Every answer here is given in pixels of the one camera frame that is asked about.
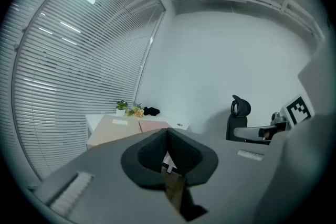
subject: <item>black object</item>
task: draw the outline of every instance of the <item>black object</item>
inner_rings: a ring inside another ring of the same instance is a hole
[[[143,109],[144,112],[143,114],[146,115],[152,115],[152,116],[156,116],[160,113],[160,110],[155,109],[155,108],[147,108],[147,106]]]
[[[231,104],[231,114],[227,120],[226,126],[226,140],[244,142],[245,139],[236,137],[234,135],[234,129],[238,127],[247,127],[246,116],[251,112],[251,105],[244,99],[233,95],[234,101]]]
[[[138,186],[164,190],[161,167],[167,151],[186,186],[206,183],[218,165],[217,154],[211,148],[168,128],[125,150],[121,156],[122,169]]]

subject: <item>black cloth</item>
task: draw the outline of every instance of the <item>black cloth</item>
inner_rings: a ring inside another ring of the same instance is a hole
[[[155,109],[155,108],[148,108],[147,106],[143,109],[144,112],[143,114],[146,115],[152,115],[152,116],[156,116],[160,113],[160,110]]]

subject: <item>gray surface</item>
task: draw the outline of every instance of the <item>gray surface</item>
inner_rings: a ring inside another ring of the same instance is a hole
[[[187,131],[179,131],[190,138],[211,147],[218,155],[219,165],[206,184],[191,187],[190,191],[195,204],[201,205],[209,212],[194,223],[200,221],[223,222],[245,221],[243,215],[232,210],[232,204],[240,204],[246,200],[242,188],[250,186],[256,171],[263,161],[238,156],[238,150],[247,150],[265,154],[270,147],[266,145],[226,141],[221,138],[197,135]],[[89,184],[80,200],[69,214],[69,219],[82,224],[91,223],[185,223],[182,216],[174,209],[164,192],[142,189],[133,183],[123,172],[121,154],[130,145],[148,137],[153,131],[146,132],[118,141],[96,146],[72,162],[54,172],[39,189],[48,192],[56,190],[57,182],[66,174],[87,172],[95,178]],[[252,212],[258,197],[264,191],[264,184],[256,187],[250,194],[253,199],[242,208],[244,212]]]

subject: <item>armrest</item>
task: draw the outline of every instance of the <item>armrest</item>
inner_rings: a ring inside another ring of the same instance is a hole
[[[276,128],[276,125],[247,128],[238,127],[234,129],[234,135],[246,140],[262,142],[264,141],[264,132],[268,129]]]

